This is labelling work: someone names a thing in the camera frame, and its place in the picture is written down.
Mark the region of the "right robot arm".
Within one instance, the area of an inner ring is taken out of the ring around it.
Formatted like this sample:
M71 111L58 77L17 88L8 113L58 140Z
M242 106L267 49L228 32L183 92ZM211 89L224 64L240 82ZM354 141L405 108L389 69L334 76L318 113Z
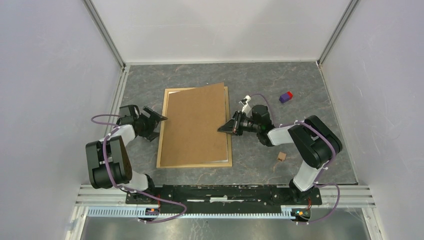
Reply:
M253 106L251 116L236 111L217 130L233 136L255 133L259 142L267 147L294 144L302 157L302 164L288 185L289 199L295 204L309 198L322 171L343 149L340 139L316 115L276 127L265 105Z

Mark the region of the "wooden picture frame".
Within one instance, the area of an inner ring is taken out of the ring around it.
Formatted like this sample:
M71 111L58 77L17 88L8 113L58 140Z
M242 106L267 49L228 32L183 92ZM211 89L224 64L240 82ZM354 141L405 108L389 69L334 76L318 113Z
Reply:
M182 88L166 88L164 90L163 97L163 106L162 106L162 115L167 114L168 109L168 100L169 95L181 91L191 90L193 87L182 87ZM163 139L164 139L164 129L165 122L160 124L160 136L158 138L158 150L157 150L157 159L156 159L156 168L227 168L232 167L233 165L233 154L232 154L232 137L226 134L226 147L227 147L227 161L214 161L209 163L191 163L183 164L176 166L162 166L161 157L162 157L162 148L163 148Z

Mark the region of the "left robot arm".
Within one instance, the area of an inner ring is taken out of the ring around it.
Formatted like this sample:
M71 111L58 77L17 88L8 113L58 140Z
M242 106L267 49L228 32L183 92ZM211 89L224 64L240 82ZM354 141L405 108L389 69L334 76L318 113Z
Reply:
M89 182L94 189L117 188L130 200L151 204L158 199L152 178L133 171L127 145L137 137L152 142L159 137L155 129L167 117L144 106L121 106L116 123L104 138L86 144Z

